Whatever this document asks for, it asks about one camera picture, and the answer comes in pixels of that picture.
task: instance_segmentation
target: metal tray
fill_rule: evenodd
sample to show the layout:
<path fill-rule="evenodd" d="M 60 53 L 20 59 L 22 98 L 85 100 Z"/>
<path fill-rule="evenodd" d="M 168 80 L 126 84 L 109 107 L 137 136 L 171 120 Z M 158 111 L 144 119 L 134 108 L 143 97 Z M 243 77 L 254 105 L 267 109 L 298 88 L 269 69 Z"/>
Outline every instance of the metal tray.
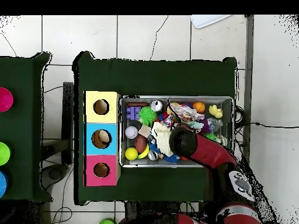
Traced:
<path fill-rule="evenodd" d="M 223 126 L 219 129 L 216 134 L 221 134 L 228 139 L 227 148 L 234 150 L 234 111 L 235 103 L 233 98 L 228 96 L 139 96 L 139 98 L 130 98 L 124 96 L 120 99 L 120 131 L 119 131 L 119 154 L 120 164 L 123 167 L 202 167 L 191 160 L 179 160 L 177 164 L 166 162 L 163 159 L 156 161 L 149 160 L 147 156 L 143 159 L 127 160 L 124 153 L 127 148 L 133 147 L 134 142 L 126 137 L 124 131 L 130 125 L 134 125 L 134 120 L 126 119 L 126 108 L 128 102 L 147 102 L 150 103 L 153 100 L 160 100 L 163 103 L 163 111 L 166 111 L 168 101 L 177 103 L 194 103 L 203 102 L 206 105 L 205 114 L 210 115 L 208 107 L 210 105 L 216 105 L 218 108 L 221 107 L 223 116 L 221 118 Z"/>

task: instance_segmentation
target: green mat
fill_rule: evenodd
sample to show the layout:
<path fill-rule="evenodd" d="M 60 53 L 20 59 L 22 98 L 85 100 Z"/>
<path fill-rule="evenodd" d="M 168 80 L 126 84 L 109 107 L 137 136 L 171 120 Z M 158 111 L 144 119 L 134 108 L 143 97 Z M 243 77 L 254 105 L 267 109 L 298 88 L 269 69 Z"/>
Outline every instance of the green mat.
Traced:
<path fill-rule="evenodd" d="M 81 52 L 72 70 L 75 75 L 75 203 L 85 201 L 204 201 L 208 170 L 205 168 L 121 168 L 114 187 L 83 186 L 83 91 L 170 96 L 231 96 L 235 94 L 235 58 L 219 61 L 95 60 Z"/>
<path fill-rule="evenodd" d="M 33 58 L 0 57 L 0 87 L 14 97 L 13 106 L 0 113 L 0 142 L 11 149 L 11 158 L 1 166 L 8 178 L 2 200 L 51 201 L 40 187 L 41 73 L 48 53 Z"/>

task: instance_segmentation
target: pink box face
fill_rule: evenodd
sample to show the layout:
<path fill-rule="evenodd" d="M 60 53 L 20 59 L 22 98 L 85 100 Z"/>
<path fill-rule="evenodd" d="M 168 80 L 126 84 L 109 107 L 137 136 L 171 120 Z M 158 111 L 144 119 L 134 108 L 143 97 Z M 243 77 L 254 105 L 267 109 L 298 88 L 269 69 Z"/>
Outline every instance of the pink box face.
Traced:
<path fill-rule="evenodd" d="M 86 186 L 116 186 L 116 155 L 87 155 L 86 156 Z M 109 174 L 104 178 L 98 178 L 93 168 L 98 163 L 105 163 L 109 166 Z"/>

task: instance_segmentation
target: magenta cup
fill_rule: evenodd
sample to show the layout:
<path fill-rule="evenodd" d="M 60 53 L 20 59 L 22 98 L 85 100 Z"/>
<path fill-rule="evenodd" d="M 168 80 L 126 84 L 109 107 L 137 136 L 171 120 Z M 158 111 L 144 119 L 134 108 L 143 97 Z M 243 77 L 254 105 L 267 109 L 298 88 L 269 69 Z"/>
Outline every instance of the magenta cup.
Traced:
<path fill-rule="evenodd" d="M 8 89 L 0 87 L 0 112 L 7 111 L 11 108 L 13 96 Z"/>

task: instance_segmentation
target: white ball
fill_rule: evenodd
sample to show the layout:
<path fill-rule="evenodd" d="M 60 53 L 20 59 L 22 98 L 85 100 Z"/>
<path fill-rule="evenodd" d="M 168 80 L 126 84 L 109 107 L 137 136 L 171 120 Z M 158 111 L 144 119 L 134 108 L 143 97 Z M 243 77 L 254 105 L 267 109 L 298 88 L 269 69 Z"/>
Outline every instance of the white ball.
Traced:
<path fill-rule="evenodd" d="M 138 129 L 134 126 L 129 126 L 124 133 L 127 138 L 134 139 L 138 135 Z"/>

